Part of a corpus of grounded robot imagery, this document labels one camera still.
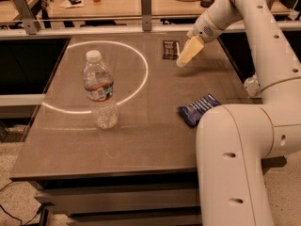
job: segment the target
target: bottle cap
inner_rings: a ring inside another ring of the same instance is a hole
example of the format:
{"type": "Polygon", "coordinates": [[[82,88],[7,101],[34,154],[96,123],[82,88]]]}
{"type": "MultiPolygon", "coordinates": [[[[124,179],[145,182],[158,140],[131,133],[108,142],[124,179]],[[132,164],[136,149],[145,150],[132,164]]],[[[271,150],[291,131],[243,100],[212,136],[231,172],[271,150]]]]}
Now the bottle cap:
{"type": "Polygon", "coordinates": [[[98,50],[90,50],[86,53],[86,59],[90,63],[95,63],[102,59],[102,54],[98,50]]]}

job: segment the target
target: white robotic arm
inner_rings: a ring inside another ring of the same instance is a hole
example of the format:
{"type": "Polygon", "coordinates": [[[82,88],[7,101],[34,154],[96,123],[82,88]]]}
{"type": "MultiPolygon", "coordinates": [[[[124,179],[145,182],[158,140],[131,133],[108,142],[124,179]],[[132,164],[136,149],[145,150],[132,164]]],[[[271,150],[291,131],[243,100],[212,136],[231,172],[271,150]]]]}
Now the white robotic arm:
{"type": "Polygon", "coordinates": [[[188,33],[192,39],[177,61],[184,66],[202,49],[199,43],[243,18],[261,84],[262,105],[221,105],[199,122],[204,226],[273,226],[261,160],[301,149],[301,66],[266,1],[216,0],[188,33]]]}

